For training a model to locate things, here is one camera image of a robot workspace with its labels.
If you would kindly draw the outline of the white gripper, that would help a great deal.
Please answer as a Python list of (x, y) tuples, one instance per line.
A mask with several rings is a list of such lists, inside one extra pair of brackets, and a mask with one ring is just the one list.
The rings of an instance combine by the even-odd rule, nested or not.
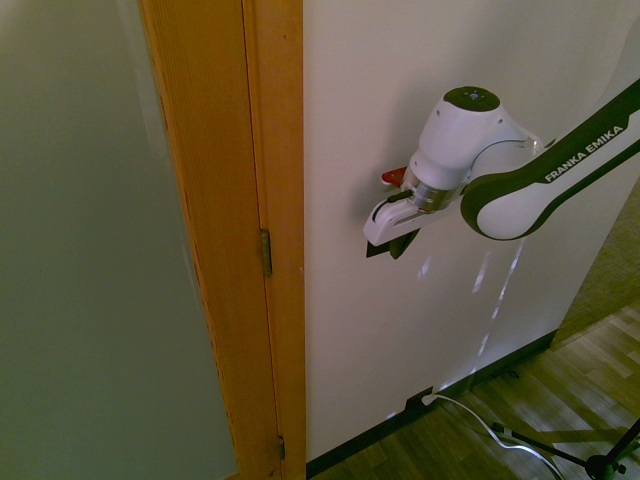
[(436, 221), (459, 211), (459, 202), (431, 213), (419, 210), (410, 202), (380, 202), (369, 215), (363, 233), (373, 246), (389, 242), (389, 253), (399, 259), (419, 233)]

